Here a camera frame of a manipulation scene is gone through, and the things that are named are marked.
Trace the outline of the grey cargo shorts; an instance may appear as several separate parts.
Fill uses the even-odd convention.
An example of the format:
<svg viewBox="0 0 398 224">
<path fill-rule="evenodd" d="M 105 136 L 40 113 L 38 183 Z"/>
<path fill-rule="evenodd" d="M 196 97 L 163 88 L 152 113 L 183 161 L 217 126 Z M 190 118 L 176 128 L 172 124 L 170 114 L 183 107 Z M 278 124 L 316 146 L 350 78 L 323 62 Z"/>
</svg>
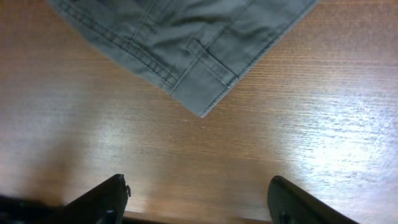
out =
<svg viewBox="0 0 398 224">
<path fill-rule="evenodd" d="M 50 0 L 91 45 L 199 117 L 316 0 Z"/>
</svg>

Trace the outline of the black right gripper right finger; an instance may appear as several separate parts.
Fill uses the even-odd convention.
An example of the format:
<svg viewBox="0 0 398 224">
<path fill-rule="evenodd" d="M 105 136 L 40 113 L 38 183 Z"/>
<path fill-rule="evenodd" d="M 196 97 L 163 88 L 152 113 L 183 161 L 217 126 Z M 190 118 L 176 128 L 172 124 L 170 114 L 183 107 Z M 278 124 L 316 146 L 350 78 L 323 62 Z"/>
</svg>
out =
<svg viewBox="0 0 398 224">
<path fill-rule="evenodd" d="M 267 204 L 273 224 L 358 224 L 280 175 L 271 179 Z"/>
</svg>

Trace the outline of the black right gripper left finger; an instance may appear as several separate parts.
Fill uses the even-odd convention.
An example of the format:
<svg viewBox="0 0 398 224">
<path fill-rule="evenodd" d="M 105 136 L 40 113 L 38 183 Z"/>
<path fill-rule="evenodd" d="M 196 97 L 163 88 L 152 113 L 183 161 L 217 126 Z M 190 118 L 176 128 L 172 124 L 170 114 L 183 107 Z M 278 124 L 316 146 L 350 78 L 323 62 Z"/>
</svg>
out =
<svg viewBox="0 0 398 224">
<path fill-rule="evenodd" d="M 59 211 L 43 219 L 44 223 L 116 223 L 123 222 L 131 189 L 124 175 L 115 174 Z"/>
</svg>

